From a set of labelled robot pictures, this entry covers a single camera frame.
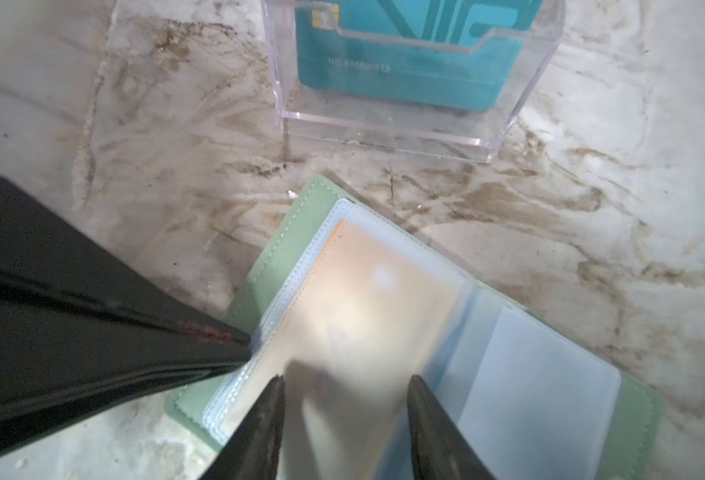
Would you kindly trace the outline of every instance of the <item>clear plastic box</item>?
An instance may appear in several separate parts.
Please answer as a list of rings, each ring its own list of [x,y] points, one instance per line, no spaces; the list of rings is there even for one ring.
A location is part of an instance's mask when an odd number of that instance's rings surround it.
[[[495,5],[510,1],[488,0],[483,14],[503,18],[508,12]],[[459,12],[453,20],[448,15],[449,22],[460,24],[456,32],[446,31],[433,15],[433,24],[425,21],[416,38],[416,29],[396,34],[343,29],[338,3],[262,0],[284,130],[438,158],[490,161],[558,47],[565,0],[541,0],[528,20],[522,10],[517,20],[510,17],[517,26],[530,24],[525,30],[479,28],[478,23],[464,28],[468,9],[480,2],[445,0],[450,2]],[[393,0],[377,3],[377,8],[394,5]],[[366,5],[360,0],[357,13],[375,22],[375,9],[372,15],[360,12]]]

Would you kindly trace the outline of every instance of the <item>stone countertop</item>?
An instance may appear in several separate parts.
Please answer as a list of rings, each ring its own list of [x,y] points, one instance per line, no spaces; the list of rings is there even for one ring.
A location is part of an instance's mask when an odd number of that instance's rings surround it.
[[[705,478],[705,2],[569,2],[490,165],[284,137],[263,43],[256,0],[118,2],[73,222],[220,316],[290,190],[325,174],[655,388],[667,409],[647,477]],[[213,452],[161,401],[67,430],[59,471],[150,478],[165,462],[184,468],[152,478],[195,478]],[[121,435],[135,444],[100,440]]]

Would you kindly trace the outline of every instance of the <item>open wallet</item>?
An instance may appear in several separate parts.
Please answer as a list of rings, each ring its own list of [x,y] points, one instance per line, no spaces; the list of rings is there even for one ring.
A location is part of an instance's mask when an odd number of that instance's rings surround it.
[[[173,391],[166,411],[218,449],[282,376],[278,478],[414,478],[413,374],[498,480],[637,479],[653,447],[652,389],[323,177],[223,321],[251,334],[251,359]]]

